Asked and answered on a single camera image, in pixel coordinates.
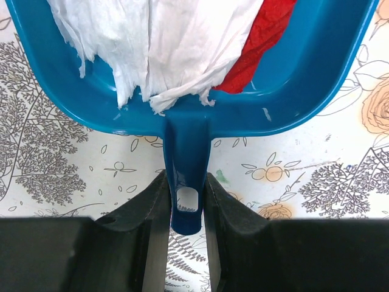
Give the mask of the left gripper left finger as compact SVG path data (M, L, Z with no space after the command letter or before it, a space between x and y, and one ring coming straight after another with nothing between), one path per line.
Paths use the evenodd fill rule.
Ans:
M170 228L165 173L107 215L1 220L2 291L163 291Z

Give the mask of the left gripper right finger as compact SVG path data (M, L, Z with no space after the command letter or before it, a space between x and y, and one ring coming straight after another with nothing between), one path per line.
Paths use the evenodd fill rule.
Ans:
M213 291L387 291L388 220L268 220L208 175Z

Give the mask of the blue plastic dustpan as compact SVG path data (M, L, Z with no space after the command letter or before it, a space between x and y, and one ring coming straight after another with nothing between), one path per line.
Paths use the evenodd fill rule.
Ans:
M46 1L7 2L38 83L63 113L93 130L163 140L171 225L182 235L201 230L212 140L282 133L319 113L346 79L376 6L298 1L281 39L261 58L254 89L236 95L211 91L213 107L182 97L159 116L139 94L118 109L112 71L102 60L87 63L80 78L77 53L64 42Z

